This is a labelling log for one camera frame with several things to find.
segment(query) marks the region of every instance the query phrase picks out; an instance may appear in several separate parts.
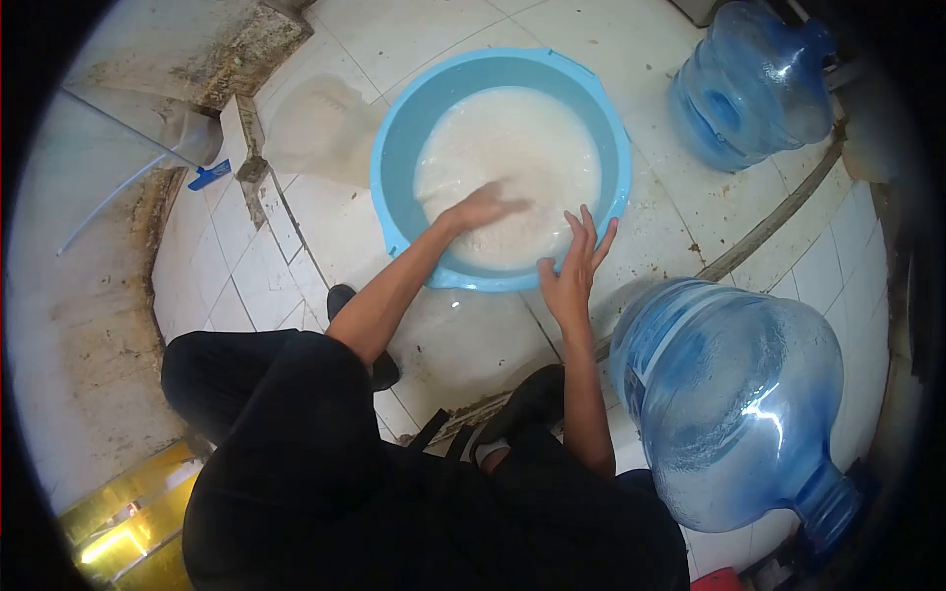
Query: blue plastic basin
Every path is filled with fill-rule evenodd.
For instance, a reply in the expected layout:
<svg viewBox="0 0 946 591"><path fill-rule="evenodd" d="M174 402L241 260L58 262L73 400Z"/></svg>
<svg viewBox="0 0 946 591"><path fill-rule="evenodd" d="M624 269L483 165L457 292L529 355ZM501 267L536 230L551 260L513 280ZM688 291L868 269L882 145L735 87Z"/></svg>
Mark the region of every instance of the blue plastic basin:
<svg viewBox="0 0 946 591"><path fill-rule="evenodd" d="M592 216L599 240L619 217L631 188L630 140L593 72L550 49L484 49L433 66L401 94L378 130L371 159L371 192L388 254L397 257L429 226L414 199L417 158L430 131L450 107L480 91L530 88L572 108L585 122L601 159L601 199ZM560 263L564 252L556 259ZM481 269L447 252L428 287L516 291L538 286L535 266Z"/></svg>

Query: left hand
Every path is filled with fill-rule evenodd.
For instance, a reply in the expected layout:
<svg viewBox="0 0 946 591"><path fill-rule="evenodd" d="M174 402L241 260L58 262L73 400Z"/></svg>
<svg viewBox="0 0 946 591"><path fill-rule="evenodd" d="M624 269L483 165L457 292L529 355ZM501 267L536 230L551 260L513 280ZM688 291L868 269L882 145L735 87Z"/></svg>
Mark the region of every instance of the left hand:
<svg viewBox="0 0 946 591"><path fill-rule="evenodd" d="M441 216L449 219L458 232L468 232L532 207L526 200L504 201L499 198L501 195L502 181L492 181L470 193Z"/></svg>
<svg viewBox="0 0 946 591"><path fill-rule="evenodd" d="M595 249L598 234L594 220L586 205L581 207L582 219L565 212L565 220L571 227L571 246L562 262L562 269L556 274L555 259L543 258L538 261L539 281L542 297L552 316L558 321L562 335L588 332L588 298L594 272L601 265L618 233L618 219L611 218L601 244Z"/></svg>

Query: person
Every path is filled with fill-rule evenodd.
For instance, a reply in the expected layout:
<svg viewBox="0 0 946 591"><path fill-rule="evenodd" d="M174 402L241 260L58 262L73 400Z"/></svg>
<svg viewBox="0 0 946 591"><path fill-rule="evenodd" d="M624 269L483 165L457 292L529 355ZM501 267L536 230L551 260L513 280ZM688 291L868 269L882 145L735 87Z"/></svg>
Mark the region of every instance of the person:
<svg viewBox="0 0 946 591"><path fill-rule="evenodd" d="M587 303L616 218L596 249L587 208L566 212L561 270L538 262L564 365L526 379L443 458L422 451L442 410L407 447L379 438L372 392L397 378L384 351L408 305L460 233L527 207L484 185L362 291L333 287L324 335L194 332L167 346L169 404L219 446L184 519L196 589L689 588L649 471L615 478Z"/></svg>

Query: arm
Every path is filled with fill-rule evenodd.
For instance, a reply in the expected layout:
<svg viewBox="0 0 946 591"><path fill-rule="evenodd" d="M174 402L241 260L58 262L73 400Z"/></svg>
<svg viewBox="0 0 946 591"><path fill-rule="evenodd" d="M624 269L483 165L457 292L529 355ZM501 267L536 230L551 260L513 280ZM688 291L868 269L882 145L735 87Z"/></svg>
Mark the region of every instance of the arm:
<svg viewBox="0 0 946 591"><path fill-rule="evenodd" d="M614 445L607 427L598 365L594 360L588 296L594 271L601 265L618 231L618 219L612 218L608 223L607 232L596 251L598 236L594 221L585 205L582 205L581 213L583 221L565 212L573 239L561 271L556 275L552 268L554 260L547 258L538 263L539 275L542 297L562 329L562 357L565 361L563 443L589 469L613 478Z"/></svg>
<svg viewBox="0 0 946 591"><path fill-rule="evenodd" d="M524 201L500 200L500 192L500 183L487 183L441 214L342 308L325 333L365 365L374 363L454 238L529 207Z"/></svg>

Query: milky water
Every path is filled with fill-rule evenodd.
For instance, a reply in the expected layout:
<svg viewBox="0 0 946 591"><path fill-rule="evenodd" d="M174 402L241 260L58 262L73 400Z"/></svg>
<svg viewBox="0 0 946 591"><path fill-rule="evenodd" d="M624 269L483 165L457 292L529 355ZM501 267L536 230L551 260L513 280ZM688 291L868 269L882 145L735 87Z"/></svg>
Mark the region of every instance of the milky water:
<svg viewBox="0 0 946 591"><path fill-rule="evenodd" d="M421 150L414 196L433 222L485 183L532 207L467 232L450 249L484 269L523 269L568 247L568 210L594 211L601 195L598 149L578 116L538 91L507 87L477 93L444 113Z"/></svg>

